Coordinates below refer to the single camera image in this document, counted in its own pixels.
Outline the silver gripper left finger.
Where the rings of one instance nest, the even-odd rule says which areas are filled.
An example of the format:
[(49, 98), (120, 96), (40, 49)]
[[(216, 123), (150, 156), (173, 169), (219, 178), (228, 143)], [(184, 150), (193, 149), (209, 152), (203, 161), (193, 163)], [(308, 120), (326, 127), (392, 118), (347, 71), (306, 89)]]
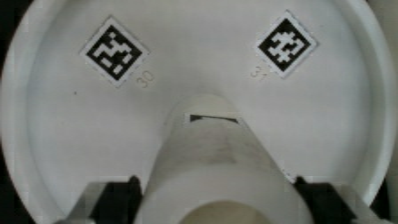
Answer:
[(141, 179), (93, 182), (74, 210), (56, 224), (134, 224), (143, 201)]

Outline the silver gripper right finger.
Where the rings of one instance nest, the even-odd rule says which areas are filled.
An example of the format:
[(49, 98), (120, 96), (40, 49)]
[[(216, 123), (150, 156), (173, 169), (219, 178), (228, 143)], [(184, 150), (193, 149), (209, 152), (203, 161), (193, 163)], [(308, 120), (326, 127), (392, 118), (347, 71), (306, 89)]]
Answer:
[(294, 183), (304, 199), (315, 224), (386, 224), (356, 191), (347, 185), (312, 183), (299, 176)]

